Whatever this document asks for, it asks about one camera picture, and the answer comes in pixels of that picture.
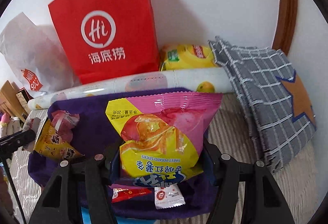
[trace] purple bag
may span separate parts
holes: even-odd
[[[163,92],[188,91],[183,88],[137,91],[131,93],[109,94],[62,100],[55,102],[48,110],[48,117],[56,110],[65,110],[71,114],[80,114],[80,121],[73,132],[71,145],[84,154],[87,158],[102,153],[105,147],[119,139],[119,134],[108,120],[105,110],[109,100],[118,98],[153,95]],[[51,159],[33,152],[28,160],[28,173],[31,178],[41,186],[45,186],[58,163]],[[178,184],[186,204],[178,208],[158,210],[155,208],[154,192],[149,195],[134,197],[126,201],[112,204],[112,209],[117,216],[138,219],[175,219],[193,217],[209,213],[212,210],[217,187],[210,184],[202,173],[187,181]],[[109,197],[113,195],[112,189],[108,188]],[[88,207],[86,202],[84,183],[79,184],[81,205]]]

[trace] rolled paper with fruit print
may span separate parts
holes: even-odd
[[[224,68],[213,67],[148,72],[85,84],[32,99],[28,102],[28,107],[31,110],[48,109],[58,100],[166,88],[186,88],[206,93],[233,92]]]

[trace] silver screw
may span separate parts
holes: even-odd
[[[261,167],[261,168],[264,167],[264,163],[263,163],[262,160],[258,160],[258,161],[256,161],[256,165],[259,166],[259,167]]]
[[[61,167],[66,167],[68,165],[68,161],[67,160],[63,160],[62,162],[60,162],[60,166]]]
[[[230,159],[230,155],[228,155],[228,154],[222,154],[222,155],[221,155],[221,158],[222,158],[223,160],[229,160],[229,159]]]
[[[99,161],[99,160],[102,160],[104,158],[104,155],[103,154],[97,154],[95,155],[95,160]]]

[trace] wooden furniture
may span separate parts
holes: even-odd
[[[0,89],[0,110],[12,117],[18,117],[25,122],[27,112],[24,110],[16,97],[16,90],[6,81]]]
[[[294,37],[298,0],[280,0],[276,34],[272,48],[281,49],[286,56]]]

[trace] black clamp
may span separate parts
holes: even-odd
[[[85,181],[92,224],[116,224],[106,186],[113,183],[119,171],[119,162],[114,161],[119,158],[122,143],[120,139],[103,154],[79,163],[62,161],[42,192],[30,224],[82,224],[78,181]],[[219,187],[207,223],[232,223],[239,182],[245,181],[242,224],[294,224],[279,186],[262,161],[255,164],[237,162],[204,139],[201,162],[211,183]]]

